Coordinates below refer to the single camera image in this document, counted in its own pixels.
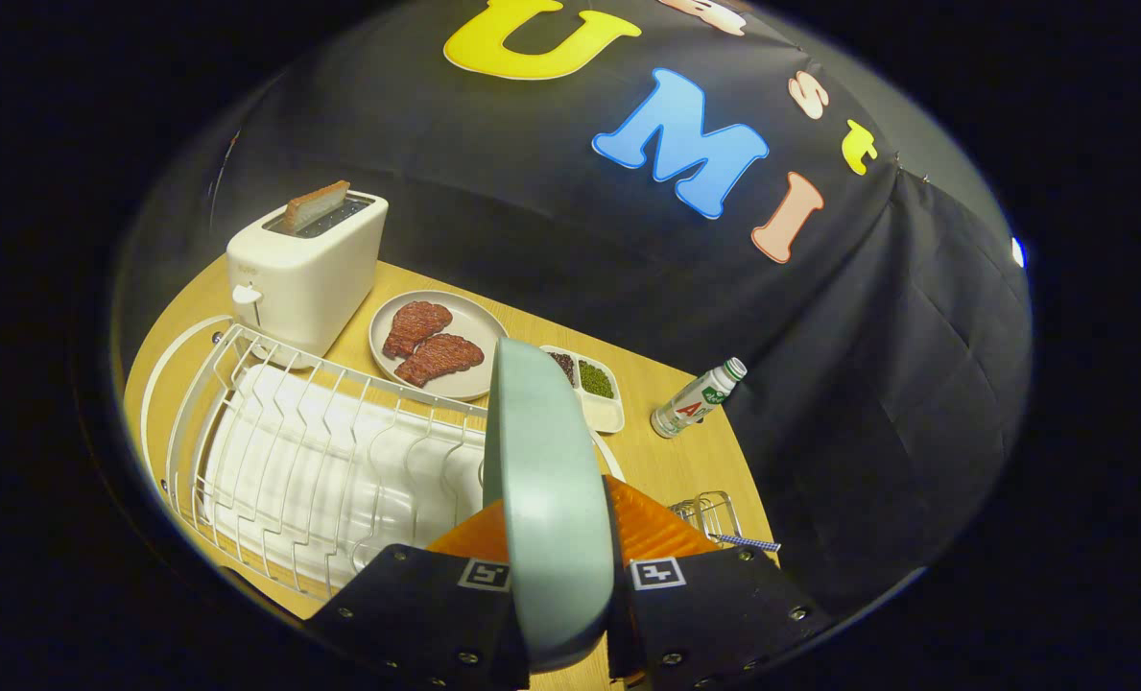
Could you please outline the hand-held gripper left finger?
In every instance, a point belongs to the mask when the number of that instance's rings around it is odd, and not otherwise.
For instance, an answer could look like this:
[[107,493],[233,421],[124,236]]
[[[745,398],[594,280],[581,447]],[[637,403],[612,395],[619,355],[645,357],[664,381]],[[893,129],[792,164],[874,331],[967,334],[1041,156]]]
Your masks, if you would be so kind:
[[387,545],[305,624],[414,690],[526,690],[503,503],[428,547]]

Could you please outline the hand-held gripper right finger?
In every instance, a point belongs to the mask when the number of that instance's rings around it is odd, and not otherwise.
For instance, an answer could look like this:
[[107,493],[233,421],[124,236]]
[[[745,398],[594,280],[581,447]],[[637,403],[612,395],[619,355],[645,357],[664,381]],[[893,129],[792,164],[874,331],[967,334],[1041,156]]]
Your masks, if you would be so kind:
[[614,537],[606,668],[628,690],[733,690],[815,642],[832,617],[755,545],[721,547],[605,477]]

